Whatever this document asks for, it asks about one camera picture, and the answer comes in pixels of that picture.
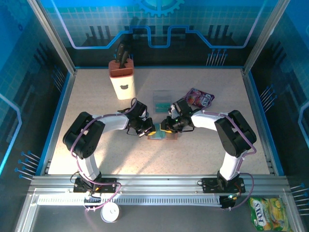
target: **blue acrylic panel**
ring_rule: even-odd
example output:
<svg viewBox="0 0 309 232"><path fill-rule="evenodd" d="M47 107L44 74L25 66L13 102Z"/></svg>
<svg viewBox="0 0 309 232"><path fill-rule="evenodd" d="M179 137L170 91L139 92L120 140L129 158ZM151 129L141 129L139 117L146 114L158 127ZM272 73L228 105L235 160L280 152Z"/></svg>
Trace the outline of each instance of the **blue acrylic panel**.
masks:
<svg viewBox="0 0 309 232"><path fill-rule="evenodd" d="M252 68L280 162L291 186L302 182L309 185L308 9L306 0L290 1ZM303 219L308 225L308 218Z"/></svg>
<svg viewBox="0 0 309 232"><path fill-rule="evenodd" d="M229 49L223 65L243 65L276 2L44 0L42 4L76 66L107 66L123 40L131 43L137 65L206 65L212 49ZM183 54L171 53L175 50ZM101 59L95 60L93 54Z"/></svg>
<svg viewBox="0 0 309 232"><path fill-rule="evenodd" d="M14 231L67 70L27 1L0 0L0 30L0 228Z"/></svg>

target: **yellow snack bag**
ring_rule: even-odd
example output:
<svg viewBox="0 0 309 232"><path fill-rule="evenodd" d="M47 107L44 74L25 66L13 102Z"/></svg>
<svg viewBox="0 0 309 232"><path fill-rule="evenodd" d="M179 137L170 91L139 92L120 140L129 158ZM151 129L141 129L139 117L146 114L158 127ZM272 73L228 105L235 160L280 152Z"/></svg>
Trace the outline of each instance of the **yellow snack bag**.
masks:
<svg viewBox="0 0 309 232"><path fill-rule="evenodd" d="M248 203L251 209L251 221L258 231L293 232L282 199L251 197Z"/></svg>

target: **gear logo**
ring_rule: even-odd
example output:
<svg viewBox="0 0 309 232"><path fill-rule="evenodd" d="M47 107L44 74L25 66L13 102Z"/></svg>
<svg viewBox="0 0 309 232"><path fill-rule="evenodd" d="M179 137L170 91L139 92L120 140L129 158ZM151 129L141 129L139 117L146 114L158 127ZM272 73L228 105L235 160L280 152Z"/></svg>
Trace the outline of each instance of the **gear logo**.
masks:
<svg viewBox="0 0 309 232"><path fill-rule="evenodd" d="M150 13L151 16L162 15L168 16L168 13L173 14L175 9L179 9L179 5L184 3L184 0L135 0L145 13Z"/></svg>

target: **speckled white table surface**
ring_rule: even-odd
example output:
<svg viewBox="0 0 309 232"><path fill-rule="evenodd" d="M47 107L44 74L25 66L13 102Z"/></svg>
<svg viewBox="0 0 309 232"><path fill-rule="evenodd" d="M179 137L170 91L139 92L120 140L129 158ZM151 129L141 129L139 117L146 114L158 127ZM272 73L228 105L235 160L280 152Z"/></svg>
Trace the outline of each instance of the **speckled white table surface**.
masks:
<svg viewBox="0 0 309 232"><path fill-rule="evenodd" d="M171 90L172 101L196 87L215 95L210 112L239 110L257 135L257 153L248 156L242 172L269 174L260 138L245 86L238 69L136 69L137 98L148 106L154 122L166 115L154 114L153 92ZM62 123L49 174L72 174L77 171L74 158L62 138L82 111L92 115L114 113L129 107L130 100L118 100L108 70L79 70ZM183 133L177 141L147 140L129 136L126 130L103 134L95 151L97 165L103 174L216 174L225 151L217 132L196 128Z"/></svg>

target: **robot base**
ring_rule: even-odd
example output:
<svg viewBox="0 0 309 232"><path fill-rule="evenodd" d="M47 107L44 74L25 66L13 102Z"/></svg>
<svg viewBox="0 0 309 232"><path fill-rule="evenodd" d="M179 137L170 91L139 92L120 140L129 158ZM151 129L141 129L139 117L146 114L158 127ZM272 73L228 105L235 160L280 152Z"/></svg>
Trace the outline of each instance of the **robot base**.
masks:
<svg viewBox="0 0 309 232"><path fill-rule="evenodd" d="M95 181L100 183L113 183L117 182L117 179L102 178L99 176ZM87 180L78 177L75 179L73 192L87 192L91 190L93 193L115 193L116 188L116 185L94 185Z"/></svg>
<svg viewBox="0 0 309 232"><path fill-rule="evenodd" d="M218 185L217 178L202 178L200 186L203 187L203 193L238 193L240 188L241 193L246 192L246 188L242 178L235 178L233 184L222 190Z"/></svg>

